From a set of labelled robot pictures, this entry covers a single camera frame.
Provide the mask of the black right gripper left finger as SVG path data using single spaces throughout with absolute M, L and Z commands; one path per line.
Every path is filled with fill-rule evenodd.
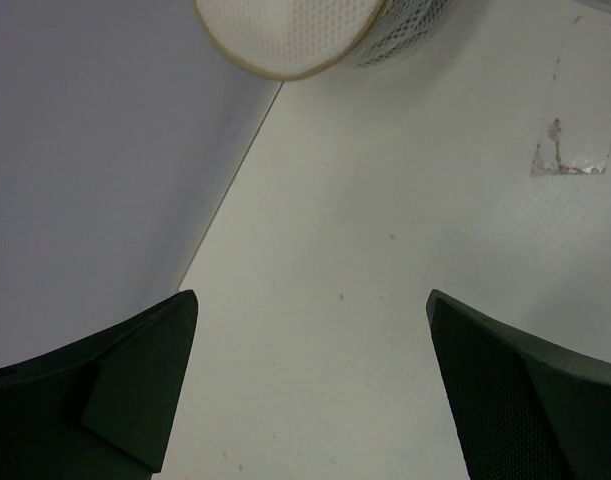
M 161 472 L 199 312 L 179 292 L 115 326 L 0 368 L 0 479 Z

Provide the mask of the white mesh laundry bag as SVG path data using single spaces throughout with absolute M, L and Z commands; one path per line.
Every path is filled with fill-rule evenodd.
M 249 73 L 297 81 L 338 66 L 364 69 L 419 49 L 444 24 L 444 0 L 215 0 L 194 3 L 208 38 Z

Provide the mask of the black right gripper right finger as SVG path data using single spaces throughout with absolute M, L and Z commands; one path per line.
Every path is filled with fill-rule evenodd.
M 472 479 L 611 479 L 611 363 L 434 290 L 433 348 Z

